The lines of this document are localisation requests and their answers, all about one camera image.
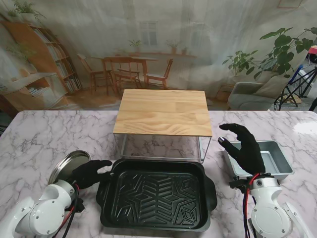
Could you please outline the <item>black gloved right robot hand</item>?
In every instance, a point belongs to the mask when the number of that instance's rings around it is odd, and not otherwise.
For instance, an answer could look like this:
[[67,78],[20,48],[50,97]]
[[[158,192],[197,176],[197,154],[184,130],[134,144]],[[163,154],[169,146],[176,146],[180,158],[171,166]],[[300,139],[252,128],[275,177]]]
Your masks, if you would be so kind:
[[224,137],[219,137],[219,144],[236,160],[238,165],[251,175],[264,174],[265,166],[261,156],[260,146],[255,137],[242,125],[236,123],[224,123],[219,126],[222,130],[229,130],[237,135],[241,142],[241,148],[236,148]]

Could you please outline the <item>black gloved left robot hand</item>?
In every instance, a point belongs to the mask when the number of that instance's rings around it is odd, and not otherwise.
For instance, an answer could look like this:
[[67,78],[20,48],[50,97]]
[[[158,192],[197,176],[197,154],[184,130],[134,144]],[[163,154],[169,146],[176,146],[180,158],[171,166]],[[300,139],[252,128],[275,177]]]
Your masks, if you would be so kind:
[[89,188],[109,178],[109,172],[98,173],[98,170],[111,165],[109,160],[91,160],[74,169],[67,181],[76,184],[80,189]]

